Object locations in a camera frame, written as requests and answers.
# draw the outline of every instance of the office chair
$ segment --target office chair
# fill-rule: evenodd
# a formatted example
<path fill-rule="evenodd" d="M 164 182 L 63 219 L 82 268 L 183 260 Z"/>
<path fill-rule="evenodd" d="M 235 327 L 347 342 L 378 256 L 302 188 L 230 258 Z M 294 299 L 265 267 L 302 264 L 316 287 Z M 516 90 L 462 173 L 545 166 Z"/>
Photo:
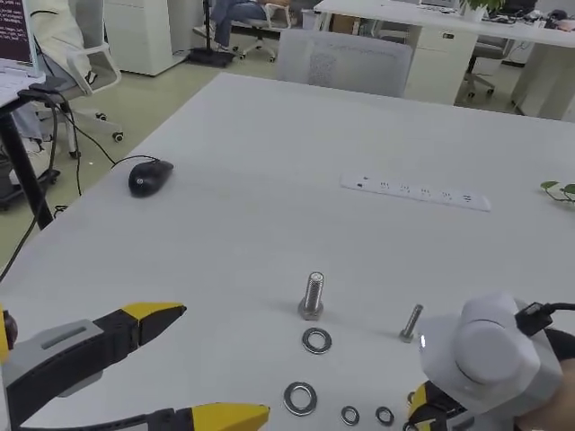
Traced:
<path fill-rule="evenodd" d="M 282 31 L 284 29 L 291 28 L 291 16 L 289 14 L 289 6 L 279 6 L 277 4 L 268 3 L 263 6 L 266 13 L 265 20 L 246 20 L 245 24 L 252 27 L 256 33 L 257 40 L 250 45 L 248 48 L 242 51 L 239 58 L 243 60 L 249 52 L 254 49 L 263 49 L 270 54 L 270 62 L 276 61 L 276 51 L 266 43 L 264 40 L 266 31 Z"/>
<path fill-rule="evenodd" d="M 119 69 L 111 58 L 110 47 L 104 41 L 104 0 L 69 0 L 70 10 L 84 36 L 84 54 L 90 59 L 92 70 L 97 74 L 92 84 L 89 84 L 76 65 L 77 53 L 68 55 L 67 63 L 77 86 L 62 92 L 68 101 L 80 97 L 90 97 L 97 92 L 117 84 L 121 78 Z M 80 110 L 71 108 L 61 98 L 54 100 L 60 104 L 64 112 L 74 113 L 76 122 L 87 123 L 89 127 L 102 133 L 110 133 L 116 142 L 124 140 L 122 127 L 108 121 L 106 115 L 99 110 Z M 66 124 L 66 134 L 70 156 L 78 157 L 75 147 L 74 127 L 66 119 L 58 115 L 58 122 Z"/>
<path fill-rule="evenodd" d="M 369 30 L 371 37 L 395 43 L 407 43 L 411 25 L 400 22 L 373 21 Z"/>
<path fill-rule="evenodd" d="M 277 78 L 353 92 L 403 97 L 411 47 L 327 31 L 284 30 Z"/>
<path fill-rule="evenodd" d="M 482 84 L 488 87 L 487 95 L 492 96 L 495 93 L 495 85 L 473 73 L 478 58 L 491 58 L 493 60 L 502 60 L 509 55 L 513 48 L 513 41 L 509 39 L 493 38 L 489 36 L 480 36 L 473 50 L 473 55 L 465 73 L 467 82 L 467 98 L 473 99 L 477 92 L 475 84 Z"/>

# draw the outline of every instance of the chair backrest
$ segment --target chair backrest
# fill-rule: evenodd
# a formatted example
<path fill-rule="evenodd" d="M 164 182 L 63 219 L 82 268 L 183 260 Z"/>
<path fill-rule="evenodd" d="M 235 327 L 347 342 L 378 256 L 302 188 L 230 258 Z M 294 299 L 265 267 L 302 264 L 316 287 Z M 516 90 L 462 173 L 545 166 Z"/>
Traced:
<path fill-rule="evenodd" d="M 277 78 L 353 92 L 402 97 L 409 46 L 327 31 L 284 30 Z"/>
<path fill-rule="evenodd" d="M 104 42 L 104 0 L 68 0 L 86 49 L 100 47 Z"/>
<path fill-rule="evenodd" d="M 477 40 L 478 45 L 488 46 L 499 51 L 498 57 L 505 58 L 509 55 L 514 45 L 514 40 L 495 38 L 492 36 L 480 36 Z"/>

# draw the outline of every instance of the white robotic hand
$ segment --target white robotic hand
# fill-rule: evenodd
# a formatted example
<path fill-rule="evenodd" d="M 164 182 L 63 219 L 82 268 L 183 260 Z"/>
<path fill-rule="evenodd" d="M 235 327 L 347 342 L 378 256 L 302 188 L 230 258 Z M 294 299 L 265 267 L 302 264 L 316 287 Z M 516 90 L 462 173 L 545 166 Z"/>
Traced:
<path fill-rule="evenodd" d="M 526 304 L 498 294 L 465 304 L 461 315 L 420 321 L 423 372 L 466 409 L 447 429 L 513 429 L 513 419 L 555 394 L 562 369 L 543 331 L 528 337 L 516 315 Z"/>

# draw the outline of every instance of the laptop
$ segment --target laptop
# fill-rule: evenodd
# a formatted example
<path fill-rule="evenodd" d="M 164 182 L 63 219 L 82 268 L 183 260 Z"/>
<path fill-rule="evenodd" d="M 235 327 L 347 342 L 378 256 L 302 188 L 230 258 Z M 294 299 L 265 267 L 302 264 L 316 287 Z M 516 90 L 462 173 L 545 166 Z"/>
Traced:
<path fill-rule="evenodd" d="M 0 106 L 18 99 L 18 92 L 43 83 L 25 0 L 0 5 Z"/>

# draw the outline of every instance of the monitor screen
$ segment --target monitor screen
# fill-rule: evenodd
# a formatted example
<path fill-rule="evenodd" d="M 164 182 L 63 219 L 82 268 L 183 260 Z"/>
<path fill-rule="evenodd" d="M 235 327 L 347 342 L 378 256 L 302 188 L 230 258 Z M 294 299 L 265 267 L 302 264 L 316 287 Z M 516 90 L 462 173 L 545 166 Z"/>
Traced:
<path fill-rule="evenodd" d="M 0 58 L 32 64 L 23 0 L 0 1 Z"/>
<path fill-rule="evenodd" d="M 536 4 L 537 0 L 507 0 L 499 12 L 522 16 L 533 12 Z"/>

